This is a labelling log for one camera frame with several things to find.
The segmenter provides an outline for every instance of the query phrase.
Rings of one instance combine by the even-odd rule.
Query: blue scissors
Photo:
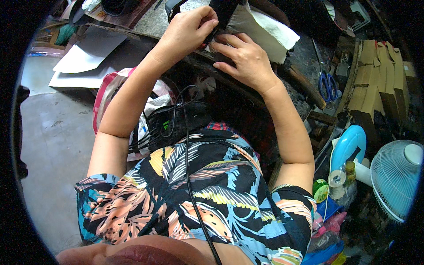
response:
[[[337,98],[336,81],[334,80],[333,76],[327,73],[327,71],[323,68],[324,61],[321,58],[321,54],[313,38],[312,38],[312,42],[314,43],[315,52],[318,57],[318,63],[320,68],[320,76],[318,79],[319,92],[321,94],[321,97],[325,100],[325,102],[333,101]]]

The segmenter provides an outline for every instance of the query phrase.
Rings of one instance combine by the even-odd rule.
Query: green container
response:
[[[325,201],[328,195],[328,182],[325,179],[318,179],[312,185],[312,195],[317,203]]]

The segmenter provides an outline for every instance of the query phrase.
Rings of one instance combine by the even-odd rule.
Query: woman's right hand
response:
[[[225,62],[216,62],[213,65],[215,68],[231,75],[261,95],[281,84],[281,80],[272,71],[267,53],[246,33],[222,34],[215,39],[217,42],[212,43],[211,47],[236,64],[234,68]]]

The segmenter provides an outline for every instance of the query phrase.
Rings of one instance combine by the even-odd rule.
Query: woman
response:
[[[231,129],[204,129],[189,137],[195,206],[185,182],[186,139],[153,152],[125,174],[129,135],[156,80],[217,24],[209,6],[175,16],[108,106],[87,177],[75,187],[81,237],[92,244],[59,253],[61,264],[301,263],[316,207],[312,148],[266,52],[246,34],[217,37],[212,48],[237,67],[224,62],[214,67],[257,90],[272,116],[285,162],[272,193],[253,149]]]

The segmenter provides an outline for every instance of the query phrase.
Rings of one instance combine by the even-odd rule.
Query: lips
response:
[[[148,245],[131,245],[106,258],[111,265],[186,264],[175,255]]]

